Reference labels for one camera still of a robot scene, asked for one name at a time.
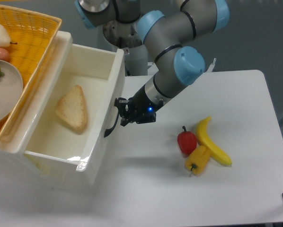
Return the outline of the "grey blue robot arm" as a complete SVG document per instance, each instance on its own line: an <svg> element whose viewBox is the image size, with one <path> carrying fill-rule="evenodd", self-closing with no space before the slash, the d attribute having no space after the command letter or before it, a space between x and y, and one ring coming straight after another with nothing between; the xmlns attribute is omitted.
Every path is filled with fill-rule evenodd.
<svg viewBox="0 0 283 227"><path fill-rule="evenodd" d="M204 72L202 55L186 43L225 27L230 11L224 0L179 0L180 11L141 13L138 0L77 0L75 7L87 27L111 21L133 25L158 72L136 94L115 101L121 125L149 123L156 112L193 84Z"/></svg>

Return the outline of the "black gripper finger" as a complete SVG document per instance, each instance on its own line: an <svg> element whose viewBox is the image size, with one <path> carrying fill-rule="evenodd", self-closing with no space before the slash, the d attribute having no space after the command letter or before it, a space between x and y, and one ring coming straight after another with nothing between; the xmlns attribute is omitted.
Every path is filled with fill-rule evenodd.
<svg viewBox="0 0 283 227"><path fill-rule="evenodd" d="M131 117L125 117L125 116L122 116L121 118L121 122L120 122L120 125L121 126L126 126L127 124L129 123L132 123L132 118Z"/></svg>
<svg viewBox="0 0 283 227"><path fill-rule="evenodd" d="M118 113L120 116L129 116L131 113L131 98L116 98L115 107L118 109Z"/></svg>

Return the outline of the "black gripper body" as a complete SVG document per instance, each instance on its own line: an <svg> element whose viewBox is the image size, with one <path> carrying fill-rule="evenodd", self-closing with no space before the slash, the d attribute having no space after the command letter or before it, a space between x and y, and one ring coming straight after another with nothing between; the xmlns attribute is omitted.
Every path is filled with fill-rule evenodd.
<svg viewBox="0 0 283 227"><path fill-rule="evenodd" d="M156 121L156 112L164 105L163 100L152 102L146 95L145 89L140 89L128 102L128 122L137 124Z"/></svg>

